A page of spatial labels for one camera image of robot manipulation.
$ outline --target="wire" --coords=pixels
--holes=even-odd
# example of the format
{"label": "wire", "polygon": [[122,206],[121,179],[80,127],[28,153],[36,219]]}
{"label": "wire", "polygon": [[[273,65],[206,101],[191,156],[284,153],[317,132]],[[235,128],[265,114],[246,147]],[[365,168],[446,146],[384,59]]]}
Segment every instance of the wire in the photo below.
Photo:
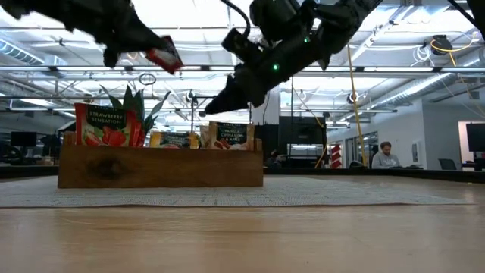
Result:
{"label": "wire", "polygon": [[[449,94],[450,94],[451,96],[453,96],[453,98],[456,98],[456,95],[455,95],[455,94],[453,94],[453,92],[452,92],[452,91],[449,89],[449,87],[448,87],[448,86],[447,86],[447,85],[446,85],[446,84],[445,84],[445,83],[444,83],[442,80],[441,80],[441,83],[444,85],[445,89],[446,89],[446,90],[448,90]],[[481,117],[481,118],[485,118],[485,115],[482,115],[482,114],[480,114],[480,113],[476,112],[475,110],[473,110],[473,109],[469,108],[469,107],[468,107],[468,106],[467,106],[465,103],[463,103],[463,102],[459,102],[459,103],[460,103],[461,105],[463,105],[463,107],[465,107],[466,109],[468,109],[470,112],[472,112],[472,113],[476,114],[477,116],[479,116],[479,117]]]}
{"label": "wire", "polygon": [[244,22],[246,22],[246,28],[244,29],[244,33],[242,33],[242,35],[247,38],[249,36],[249,32],[251,31],[251,23],[249,23],[249,19],[247,15],[244,13],[244,11],[242,11],[238,6],[233,4],[231,1],[229,0],[221,0],[221,1],[224,4],[226,4],[229,8],[232,8],[239,15],[241,15],[241,17],[244,19]]}
{"label": "wire", "polygon": [[357,123],[358,138],[361,142],[362,164],[364,166],[367,166],[367,156],[365,155],[365,148],[364,148],[364,137],[362,136],[361,122],[360,122],[360,118],[358,117],[357,99],[354,99],[357,97],[357,92],[355,91],[354,72],[352,67],[352,55],[350,54],[349,44],[347,44],[347,56],[349,58],[350,82],[352,84],[352,98],[354,101],[355,122]]}
{"label": "wire", "polygon": [[268,91],[266,94],[268,95],[268,98],[266,99],[266,105],[264,106],[264,110],[263,110],[263,125],[265,123],[265,118],[266,118],[266,109],[268,109],[268,105],[270,104],[270,94],[271,91]]}
{"label": "wire", "polygon": [[[452,63],[453,63],[453,66],[456,67],[456,61],[455,61],[455,58],[453,57],[453,54],[450,52],[449,53],[449,58],[452,60]],[[470,98],[472,98],[473,96],[471,95],[471,92],[470,90],[468,89],[468,85],[466,84],[466,82],[463,80],[462,77],[458,76],[458,78],[460,79],[460,81],[465,85],[465,89],[467,90],[467,93],[468,93],[468,96],[470,96]],[[478,102],[475,102],[473,101],[475,106],[477,106],[478,110],[480,110],[480,112],[482,112],[482,114],[485,115],[485,111],[480,107],[480,105],[478,104]]]}
{"label": "wire", "polygon": [[461,50],[463,50],[463,49],[467,49],[467,48],[469,48],[470,46],[472,46],[472,45],[473,45],[473,43],[474,43],[475,41],[472,39],[472,40],[470,41],[470,43],[468,43],[467,45],[465,45],[465,46],[463,46],[463,47],[461,47],[461,48],[459,48],[459,49],[441,49],[441,48],[439,48],[439,47],[437,47],[437,46],[435,46],[435,45],[434,45],[434,43],[435,43],[435,42],[436,42],[436,40],[435,40],[435,39],[434,39],[433,41],[431,41],[430,45],[431,45],[431,47],[432,47],[432,48],[437,49],[437,50],[440,50],[441,52],[448,52],[448,53],[451,53],[451,52],[460,52],[460,51],[461,51]]}
{"label": "wire", "polygon": [[[294,92],[296,94],[296,96],[298,97],[298,99],[300,99],[300,102],[302,102],[302,104],[305,106],[305,108],[307,108],[307,110],[310,110],[310,108],[306,105],[306,103],[303,101],[303,99],[300,96],[298,96],[298,93],[296,92],[295,88],[293,88],[293,85],[291,86],[291,90],[292,90],[291,92],[292,93]],[[318,126],[320,126],[320,128],[324,128],[324,125],[320,122],[320,119],[317,117],[317,115],[313,111],[309,111],[309,112],[317,120]],[[315,168],[318,168],[319,164],[324,159],[325,153],[327,152],[327,144],[326,143],[322,143],[322,144],[324,145],[324,151],[321,153],[321,156],[318,159],[317,164],[315,164]]]}

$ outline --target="snack package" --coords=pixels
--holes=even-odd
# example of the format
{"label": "snack package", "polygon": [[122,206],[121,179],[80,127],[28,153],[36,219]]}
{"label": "snack package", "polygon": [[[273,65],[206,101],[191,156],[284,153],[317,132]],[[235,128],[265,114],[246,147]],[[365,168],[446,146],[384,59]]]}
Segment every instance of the snack package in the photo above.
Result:
{"label": "snack package", "polygon": [[89,146],[132,146],[136,112],[75,103],[76,143]]}
{"label": "snack package", "polygon": [[209,133],[209,126],[200,126],[200,146],[201,149],[211,148],[211,135]]}
{"label": "snack package", "polygon": [[194,133],[153,132],[150,135],[151,148],[197,149],[199,141]]}
{"label": "snack package", "polygon": [[163,36],[162,39],[167,42],[167,48],[150,49],[145,52],[146,58],[173,75],[175,71],[183,66],[183,62],[180,59],[172,38],[170,36]]}
{"label": "snack package", "polygon": [[209,123],[211,149],[254,150],[253,124]]}

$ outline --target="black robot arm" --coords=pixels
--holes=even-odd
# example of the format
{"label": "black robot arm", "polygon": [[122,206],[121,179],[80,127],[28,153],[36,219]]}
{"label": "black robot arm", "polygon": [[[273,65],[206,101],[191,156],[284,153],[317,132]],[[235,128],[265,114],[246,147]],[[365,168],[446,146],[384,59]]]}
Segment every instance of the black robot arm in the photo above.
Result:
{"label": "black robot arm", "polygon": [[0,5],[17,19],[36,11],[59,20],[66,30],[93,35],[97,43],[106,45],[105,65],[109,67],[116,65],[123,52],[171,48],[138,18],[131,0],[0,0]]}
{"label": "black robot arm", "polygon": [[[227,85],[205,108],[206,114],[217,114],[258,107],[266,93],[295,73],[320,61],[327,68],[330,56],[352,38],[362,21],[383,0],[341,0],[335,5],[321,5],[305,0],[254,0],[251,20],[274,47],[262,49],[232,29],[222,46],[243,61],[227,77]],[[314,20],[321,20],[313,30]]]}

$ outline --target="wooden crate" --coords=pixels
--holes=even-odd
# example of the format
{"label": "wooden crate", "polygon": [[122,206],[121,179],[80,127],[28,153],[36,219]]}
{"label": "wooden crate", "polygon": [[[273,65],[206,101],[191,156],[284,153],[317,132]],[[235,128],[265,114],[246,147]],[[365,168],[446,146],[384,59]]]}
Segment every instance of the wooden crate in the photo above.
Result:
{"label": "wooden crate", "polygon": [[58,188],[260,187],[257,152],[63,146]]}

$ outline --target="woven mat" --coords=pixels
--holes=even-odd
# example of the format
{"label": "woven mat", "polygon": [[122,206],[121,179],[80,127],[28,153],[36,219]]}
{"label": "woven mat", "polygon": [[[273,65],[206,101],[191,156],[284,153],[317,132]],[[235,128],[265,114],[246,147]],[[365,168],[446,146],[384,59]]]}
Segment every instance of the woven mat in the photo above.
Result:
{"label": "woven mat", "polygon": [[463,199],[432,196],[381,183],[269,177],[264,187],[69,189],[59,190],[56,177],[0,183],[0,207],[97,206],[345,206],[379,204],[468,204]]}

